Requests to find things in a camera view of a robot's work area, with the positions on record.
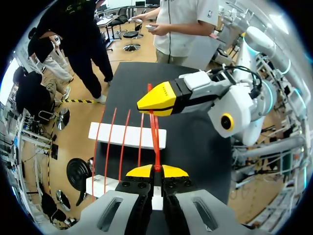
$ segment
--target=screw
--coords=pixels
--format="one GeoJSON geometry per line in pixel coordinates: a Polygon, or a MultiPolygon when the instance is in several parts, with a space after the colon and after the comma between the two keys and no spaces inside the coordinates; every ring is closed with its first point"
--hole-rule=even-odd
{"type": "Polygon", "coordinates": [[[139,183],[139,184],[138,184],[138,187],[139,187],[139,188],[145,188],[145,187],[146,187],[146,184],[145,184],[145,183],[139,183]]]}
{"type": "Polygon", "coordinates": [[[185,181],[185,186],[191,186],[191,181],[190,180],[186,180],[185,181]]]}
{"type": "Polygon", "coordinates": [[[169,187],[169,188],[175,188],[175,187],[176,187],[176,184],[173,183],[173,182],[171,182],[171,183],[169,183],[168,187],[169,187]]]}
{"type": "Polygon", "coordinates": [[[129,185],[131,185],[131,183],[129,183],[129,182],[127,182],[127,181],[124,181],[124,182],[122,183],[122,186],[124,186],[124,187],[128,187],[129,185]]]}

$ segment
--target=white foam block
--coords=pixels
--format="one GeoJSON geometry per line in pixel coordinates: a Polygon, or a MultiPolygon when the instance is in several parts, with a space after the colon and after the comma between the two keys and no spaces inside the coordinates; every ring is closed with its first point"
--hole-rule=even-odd
{"type": "MultiPolygon", "coordinates": [[[[107,177],[106,192],[115,190],[118,185],[118,180],[107,177]]],[[[152,197],[152,209],[161,211],[163,210],[163,198],[161,196],[161,187],[154,186],[152,197]]],[[[86,193],[92,195],[92,177],[86,179],[86,193]]],[[[104,176],[95,175],[93,179],[93,195],[101,197],[104,194],[104,176]]]]}
{"type": "MultiPolygon", "coordinates": [[[[89,139],[95,140],[98,131],[98,122],[92,122],[89,129],[89,139]]],[[[98,135],[98,141],[107,143],[109,141],[111,124],[101,123],[98,135]]],[[[113,125],[110,144],[122,145],[125,126],[113,125]]],[[[166,130],[159,129],[159,147],[166,147],[166,130]]],[[[124,145],[128,147],[139,148],[140,127],[127,126],[124,145]]],[[[142,128],[141,148],[153,149],[153,140],[151,128],[142,128]]]]}

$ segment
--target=white shirt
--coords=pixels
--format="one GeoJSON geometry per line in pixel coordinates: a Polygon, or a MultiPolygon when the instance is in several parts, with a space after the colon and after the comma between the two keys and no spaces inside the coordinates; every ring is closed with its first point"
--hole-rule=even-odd
{"type": "MultiPolygon", "coordinates": [[[[215,26],[218,24],[218,0],[161,0],[160,8],[157,24],[191,24],[198,21],[215,26]]],[[[156,35],[154,46],[166,55],[186,57],[189,55],[195,37],[176,32],[170,32],[165,36],[156,35]]]]}

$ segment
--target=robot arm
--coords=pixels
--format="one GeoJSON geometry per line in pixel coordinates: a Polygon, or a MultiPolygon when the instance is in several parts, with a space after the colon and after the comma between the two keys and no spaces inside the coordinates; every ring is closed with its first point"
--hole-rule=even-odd
{"type": "MultiPolygon", "coordinates": [[[[57,234],[144,235],[152,213],[154,166],[137,167],[85,208],[77,224],[57,234]]],[[[234,211],[206,190],[195,187],[187,172],[162,166],[163,213],[172,235],[265,235],[241,225],[234,211]]]]}
{"type": "Polygon", "coordinates": [[[246,31],[233,74],[228,73],[230,67],[226,67],[164,82],[145,95],[137,103],[137,108],[142,113],[153,110],[157,116],[207,111],[222,137],[234,136],[245,145],[253,145],[260,136],[264,117],[277,101],[277,90],[272,83],[261,80],[256,85],[254,81],[252,73],[256,72],[259,52],[267,54],[277,68],[285,71],[285,77],[296,87],[291,95],[296,94],[303,105],[295,105],[294,109],[297,116],[303,119],[311,99],[306,84],[303,79],[294,76],[295,70],[290,63],[286,63],[276,44],[255,27],[246,31]],[[238,69],[242,66],[249,72],[238,69]]]}

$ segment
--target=red cable tie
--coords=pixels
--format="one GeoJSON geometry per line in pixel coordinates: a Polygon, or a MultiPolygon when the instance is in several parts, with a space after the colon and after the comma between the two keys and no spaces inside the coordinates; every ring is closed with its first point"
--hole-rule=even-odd
{"type": "Polygon", "coordinates": [[[119,160],[119,172],[118,172],[118,181],[119,182],[121,181],[123,152],[124,152],[124,142],[125,142],[126,130],[127,130],[127,126],[128,126],[130,115],[131,115],[131,110],[128,111],[126,124],[125,124],[125,131],[124,131],[124,138],[123,138],[123,143],[122,143],[121,157],[120,157],[120,160],[119,160]]]}
{"type": "MultiPolygon", "coordinates": [[[[148,84],[148,92],[152,90],[152,84],[148,84]]],[[[161,171],[160,165],[160,147],[159,147],[159,134],[158,134],[158,120],[154,116],[153,110],[150,110],[150,124],[152,132],[153,147],[156,153],[155,172],[161,171]]]]}
{"type": "Polygon", "coordinates": [[[140,161],[141,161],[141,137],[142,137],[143,119],[144,119],[144,114],[141,114],[139,152],[138,152],[138,167],[140,167],[140,161]]]}
{"type": "Polygon", "coordinates": [[[158,120],[155,116],[155,123],[156,123],[156,164],[155,164],[155,171],[161,172],[161,165],[160,165],[160,143],[159,143],[159,134],[158,134],[158,120]]]}
{"type": "Polygon", "coordinates": [[[93,178],[94,178],[94,168],[95,168],[95,165],[96,165],[96,153],[97,153],[98,135],[99,135],[100,125],[101,125],[101,122],[102,122],[105,110],[106,110],[106,105],[104,105],[102,116],[101,116],[101,119],[99,121],[98,131],[97,131],[97,135],[96,135],[96,142],[94,143],[93,161],[92,161],[92,178],[91,178],[92,201],[94,201],[94,196],[93,196],[93,178]]]}
{"type": "Polygon", "coordinates": [[[114,110],[113,118],[112,118],[112,123],[111,123],[111,129],[110,129],[110,135],[109,135],[109,141],[108,141],[108,147],[107,147],[107,156],[106,156],[106,166],[104,170],[104,193],[106,193],[106,186],[107,186],[107,171],[108,171],[108,158],[109,158],[109,149],[110,149],[110,142],[111,142],[111,134],[112,134],[112,129],[113,129],[113,124],[115,120],[115,115],[116,115],[116,109],[114,110]]]}

